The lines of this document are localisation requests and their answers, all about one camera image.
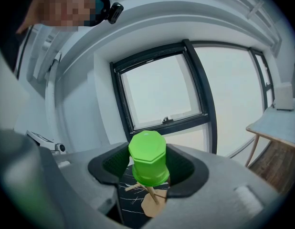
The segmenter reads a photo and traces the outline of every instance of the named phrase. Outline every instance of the white device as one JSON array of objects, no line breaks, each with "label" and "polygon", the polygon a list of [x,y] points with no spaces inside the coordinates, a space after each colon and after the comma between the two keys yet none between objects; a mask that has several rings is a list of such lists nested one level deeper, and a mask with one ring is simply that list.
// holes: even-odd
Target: white device
[{"label": "white device", "polygon": [[277,110],[293,110],[293,90],[290,82],[277,85],[275,88],[275,108]]},{"label": "white device", "polygon": [[42,135],[30,131],[27,131],[26,135],[32,138],[37,144],[37,146],[48,148],[51,150],[53,154],[66,154],[66,148],[64,144],[55,144],[49,139],[43,137]]}]

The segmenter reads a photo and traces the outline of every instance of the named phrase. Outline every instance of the wooden floor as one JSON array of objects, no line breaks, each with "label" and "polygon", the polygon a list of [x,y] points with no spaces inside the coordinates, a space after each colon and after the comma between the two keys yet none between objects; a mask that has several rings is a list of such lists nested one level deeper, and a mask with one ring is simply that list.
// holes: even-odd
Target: wooden floor
[{"label": "wooden floor", "polygon": [[272,142],[250,170],[285,194],[295,181],[295,148]]}]

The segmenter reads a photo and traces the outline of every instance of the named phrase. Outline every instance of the white box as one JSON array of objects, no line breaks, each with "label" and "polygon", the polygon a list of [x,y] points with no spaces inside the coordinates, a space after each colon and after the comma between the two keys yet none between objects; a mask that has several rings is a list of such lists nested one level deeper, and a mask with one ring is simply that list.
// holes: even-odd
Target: white box
[{"label": "white box", "polygon": [[274,88],[275,108],[278,110],[293,110],[293,90],[290,82],[281,83]]}]

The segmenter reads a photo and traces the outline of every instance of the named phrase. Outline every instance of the wooden base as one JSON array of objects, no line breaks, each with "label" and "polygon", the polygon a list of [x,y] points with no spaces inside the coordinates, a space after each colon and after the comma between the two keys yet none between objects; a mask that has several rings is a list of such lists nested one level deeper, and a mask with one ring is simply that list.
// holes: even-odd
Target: wooden base
[{"label": "wooden base", "polygon": [[167,191],[156,189],[155,194],[159,194],[162,196],[162,197],[158,197],[158,204],[155,203],[151,194],[146,194],[142,201],[141,207],[147,217],[153,218],[157,216],[166,205],[166,199],[163,197],[166,197]]}]

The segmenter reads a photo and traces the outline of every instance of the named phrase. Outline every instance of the bright green plastic object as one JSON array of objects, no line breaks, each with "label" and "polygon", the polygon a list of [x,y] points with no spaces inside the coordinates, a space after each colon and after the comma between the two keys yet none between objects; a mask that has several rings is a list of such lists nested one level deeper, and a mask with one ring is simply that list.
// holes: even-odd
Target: bright green plastic object
[{"label": "bright green plastic object", "polygon": [[156,131],[143,131],[133,136],[128,145],[134,160],[133,176],[146,187],[156,187],[169,177],[166,167],[166,140]]}]

